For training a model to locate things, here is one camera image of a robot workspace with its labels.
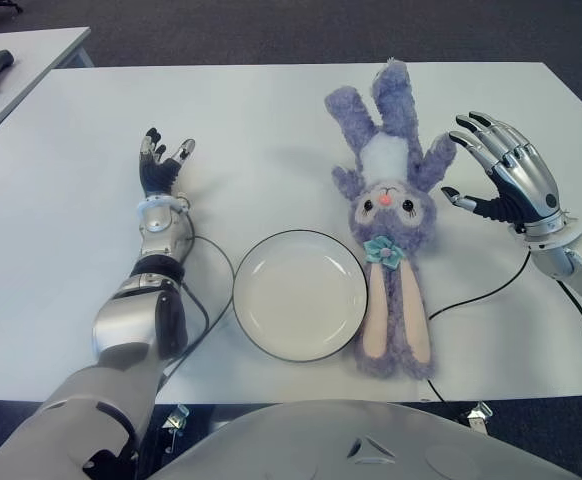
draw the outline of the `bunny nose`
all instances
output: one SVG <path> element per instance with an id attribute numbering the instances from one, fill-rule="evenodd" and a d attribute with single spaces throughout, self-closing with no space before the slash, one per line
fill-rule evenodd
<path id="1" fill-rule="evenodd" d="M 384 195 L 380 195 L 378 197 L 378 202 L 380 202 L 380 205 L 388 207 L 389 205 L 391 205 L 392 200 L 391 197 L 385 193 Z"/>

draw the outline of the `white plate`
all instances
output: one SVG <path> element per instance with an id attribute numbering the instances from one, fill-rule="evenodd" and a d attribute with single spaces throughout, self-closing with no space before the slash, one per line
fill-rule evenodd
<path id="1" fill-rule="evenodd" d="M 242 260 L 233 305 L 253 343 L 275 357 L 305 362 L 351 340 L 366 311 L 367 285 L 344 245 L 293 230 L 263 240 Z"/>

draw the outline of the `gray carpet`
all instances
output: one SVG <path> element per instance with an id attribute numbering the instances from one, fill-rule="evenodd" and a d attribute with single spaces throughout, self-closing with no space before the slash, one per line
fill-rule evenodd
<path id="1" fill-rule="evenodd" d="M 0 32 L 88 25 L 97 66 L 540 61 L 582 99 L 582 1 L 576 0 L 22 0 L 0 9 Z M 574 321 L 579 321 L 574 313 Z M 466 405 L 452 405 L 461 410 Z M 492 402 L 490 431 L 582 476 L 582 397 Z M 416 405 L 448 416 L 443 405 Z M 0 443 L 35 405 L 0 402 Z M 144 445 L 144 478 L 170 461 L 158 407 Z M 193 409 L 187 441 L 208 409 Z"/>
<path id="2" fill-rule="evenodd" d="M 544 62 L 582 99 L 582 0 L 22 0 L 0 32 L 89 25 L 97 66 Z"/>

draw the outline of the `white table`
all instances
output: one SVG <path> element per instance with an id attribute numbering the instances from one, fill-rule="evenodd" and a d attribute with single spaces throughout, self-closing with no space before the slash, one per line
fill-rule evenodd
<path id="1" fill-rule="evenodd" d="M 0 74 L 0 122 L 51 69 L 92 67 L 82 47 L 89 33 L 87 27 L 0 33 L 0 50 L 9 50 L 15 60 Z"/>
<path id="2" fill-rule="evenodd" d="M 200 234 L 234 264 L 260 239 L 308 228 L 360 255 L 347 202 L 331 183 L 353 156 L 323 98 L 361 92 L 379 65 L 138 67 L 56 70 L 0 126 L 0 398 L 42 400 L 94 360 L 92 320 L 129 273 L 139 247 L 140 140 L 155 125 L 171 148 L 197 149 L 179 186 Z M 458 112 L 479 109 L 536 144 L 582 218 L 582 103 L 542 64 L 411 64 L 420 136 L 429 145 Z M 493 186 L 460 152 L 445 180 L 489 197 Z M 442 194 L 437 241 L 423 253 L 430 311 L 507 280 L 525 252 L 505 226 L 451 207 Z M 230 291 L 219 254 L 202 243 L 187 281 L 212 313 Z M 187 303 L 192 324 L 199 322 Z M 449 399 L 582 394 L 582 320 L 557 285 L 530 267 L 488 301 L 433 321 Z M 271 358 L 233 313 L 172 378 L 159 402 L 249 403 L 318 398 L 433 399 L 424 382 L 359 374 L 350 349 L 307 364 Z"/>

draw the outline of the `purple plush bunny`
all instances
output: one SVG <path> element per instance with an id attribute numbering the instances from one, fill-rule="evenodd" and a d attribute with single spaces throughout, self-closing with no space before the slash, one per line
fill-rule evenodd
<path id="1" fill-rule="evenodd" d="M 353 87 L 339 88 L 325 100 L 356 156 L 355 170 L 335 167 L 332 172 L 351 201 L 351 231 L 366 252 L 369 303 L 356 359 L 362 371 L 375 376 L 387 377 L 401 364 L 412 377 L 425 378 L 433 362 L 415 254 L 433 234 L 436 207 L 428 192 L 456 149 L 443 134 L 423 156 L 403 62 L 389 60 L 371 93 L 382 126 L 373 123 Z"/>

